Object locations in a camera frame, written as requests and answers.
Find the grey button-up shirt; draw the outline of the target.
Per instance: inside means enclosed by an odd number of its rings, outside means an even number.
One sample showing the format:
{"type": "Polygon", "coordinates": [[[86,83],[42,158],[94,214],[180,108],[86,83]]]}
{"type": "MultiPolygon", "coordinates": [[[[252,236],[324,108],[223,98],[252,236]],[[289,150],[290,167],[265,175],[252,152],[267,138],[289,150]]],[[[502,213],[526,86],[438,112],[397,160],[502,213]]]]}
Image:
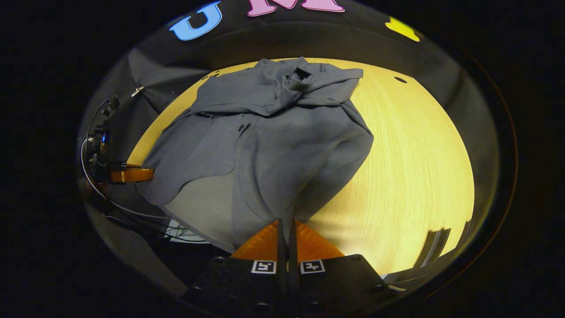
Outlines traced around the grey button-up shirt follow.
{"type": "Polygon", "coordinates": [[[234,252],[280,220],[306,221],[357,173],[374,136],[351,97],[361,68],[260,60],[211,76],[162,131],[137,184],[147,201],[234,252]]]}

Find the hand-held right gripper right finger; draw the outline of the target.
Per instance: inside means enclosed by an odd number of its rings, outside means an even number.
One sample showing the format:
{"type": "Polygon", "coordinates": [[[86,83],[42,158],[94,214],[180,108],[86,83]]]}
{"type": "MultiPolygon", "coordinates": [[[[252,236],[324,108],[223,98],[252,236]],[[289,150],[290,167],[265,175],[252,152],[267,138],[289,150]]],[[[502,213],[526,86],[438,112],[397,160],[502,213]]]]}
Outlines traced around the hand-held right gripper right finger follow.
{"type": "Polygon", "coordinates": [[[360,254],[344,255],[293,221],[289,237],[291,318],[367,318],[391,302],[391,290],[360,254]]]}

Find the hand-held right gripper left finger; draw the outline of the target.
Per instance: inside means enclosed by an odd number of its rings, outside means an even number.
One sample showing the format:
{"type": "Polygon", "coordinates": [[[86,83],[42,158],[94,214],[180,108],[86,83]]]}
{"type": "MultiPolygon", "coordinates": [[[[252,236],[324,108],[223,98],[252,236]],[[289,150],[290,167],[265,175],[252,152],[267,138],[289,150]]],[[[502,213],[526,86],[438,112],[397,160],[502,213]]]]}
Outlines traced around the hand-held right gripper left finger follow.
{"type": "Polygon", "coordinates": [[[280,318],[286,261],[283,224],[276,220],[232,256],[212,258],[183,299],[215,318],[280,318]]]}

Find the black backdrop cloth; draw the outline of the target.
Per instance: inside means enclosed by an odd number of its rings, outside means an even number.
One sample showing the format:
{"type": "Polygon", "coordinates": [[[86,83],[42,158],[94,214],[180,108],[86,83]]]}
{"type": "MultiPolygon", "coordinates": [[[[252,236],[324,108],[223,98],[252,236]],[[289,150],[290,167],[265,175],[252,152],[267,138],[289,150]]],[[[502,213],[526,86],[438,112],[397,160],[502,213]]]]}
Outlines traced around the black backdrop cloth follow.
{"type": "Polygon", "coordinates": [[[416,79],[443,107],[468,151],[479,216],[495,211],[508,116],[496,85],[461,40],[433,23],[418,42],[390,30],[367,2],[337,0],[343,12],[307,9],[298,0],[267,0],[271,13],[250,16],[262,0],[204,0],[121,55],[83,111],[77,142],[99,105],[117,95],[130,123],[147,128],[206,71],[261,58],[321,57],[367,63],[416,79]],[[135,97],[135,88],[145,89],[135,97]]]}

